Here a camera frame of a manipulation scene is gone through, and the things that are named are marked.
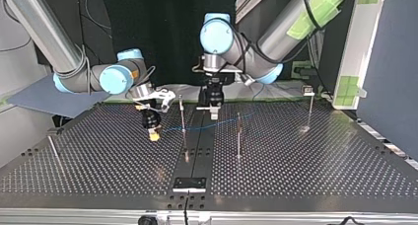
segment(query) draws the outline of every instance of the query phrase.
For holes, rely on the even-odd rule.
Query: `yellow object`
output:
[[[156,142],[160,139],[160,134],[157,132],[150,133],[150,140]]]
[[[135,79],[139,76],[139,70],[135,70],[131,73],[132,79]]]
[[[144,106],[142,106],[142,105],[136,105],[135,106],[135,109],[138,110],[138,111],[141,111],[141,110],[144,110],[146,108]]]

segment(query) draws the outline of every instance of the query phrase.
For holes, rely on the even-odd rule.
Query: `black curtain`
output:
[[[229,13],[235,22],[236,0],[104,0],[115,52],[138,47],[157,86],[202,85],[191,72],[203,50],[200,29],[208,12]]]

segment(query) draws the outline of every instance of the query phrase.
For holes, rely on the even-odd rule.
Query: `white wall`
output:
[[[0,50],[26,43],[25,29],[9,19],[2,7],[0,4]],[[32,42],[18,50],[0,51],[0,167],[40,142],[53,126],[50,114],[1,104],[46,74],[45,67],[37,64]]]

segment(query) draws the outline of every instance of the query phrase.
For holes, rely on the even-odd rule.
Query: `blue cable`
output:
[[[265,88],[265,85],[263,84],[261,90],[258,91],[258,93],[256,93],[252,97],[252,101],[253,102],[254,102],[255,98],[262,93],[262,91],[264,90],[264,88]],[[254,114],[254,112],[253,113],[250,113],[250,114],[243,115],[243,118],[251,117],[253,114]],[[186,128],[185,130],[202,130],[202,129],[208,129],[208,128],[212,128],[212,127],[215,127],[215,126],[224,124],[224,123],[236,122],[237,120],[238,120],[238,118],[230,118],[230,119],[226,119],[226,120],[221,121],[221,122],[217,122],[217,123],[213,123],[213,124],[208,124],[208,125],[202,126],[202,127],[194,127],[194,128],[193,127],[190,127],[190,128]],[[181,128],[181,126],[179,126],[179,127],[173,127],[173,128],[168,128],[168,129],[165,129],[164,132],[170,132],[170,131],[173,131],[173,130],[182,130],[182,128]]]
[[[258,91],[258,93],[256,93],[256,94],[254,95],[254,97],[252,97],[252,101],[253,101],[253,102],[254,102],[255,98],[256,98],[258,95],[260,95],[260,94],[262,93],[262,91],[264,90],[264,88],[265,88],[265,85],[263,84],[263,85],[262,85],[262,88],[260,89],[260,91]]]

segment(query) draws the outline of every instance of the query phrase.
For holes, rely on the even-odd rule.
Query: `blue joint cap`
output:
[[[124,93],[133,85],[131,71],[122,65],[110,65],[99,79],[102,88],[112,95]]]
[[[221,18],[225,21],[212,20],[214,18]],[[206,14],[205,24],[200,31],[200,43],[206,52],[223,54],[233,46],[234,32],[228,25],[230,20],[228,14]]]
[[[207,13],[205,15],[205,22],[204,23],[206,23],[206,22],[208,22],[208,21],[210,21],[212,19],[215,19],[215,18],[223,19],[223,20],[225,20],[228,23],[231,22],[231,16],[229,14],[224,14],[224,13]]]
[[[261,84],[271,84],[276,81],[277,77],[282,73],[283,64],[278,64],[270,73],[264,75],[261,78],[255,79],[255,81]]]
[[[69,91],[67,88],[65,88],[65,86],[62,84],[61,80],[59,79],[58,75],[53,74],[53,82],[55,83],[55,88],[62,93],[71,93],[74,94],[73,92]]]
[[[125,59],[144,59],[142,52],[138,48],[123,50],[117,54],[117,61]]]

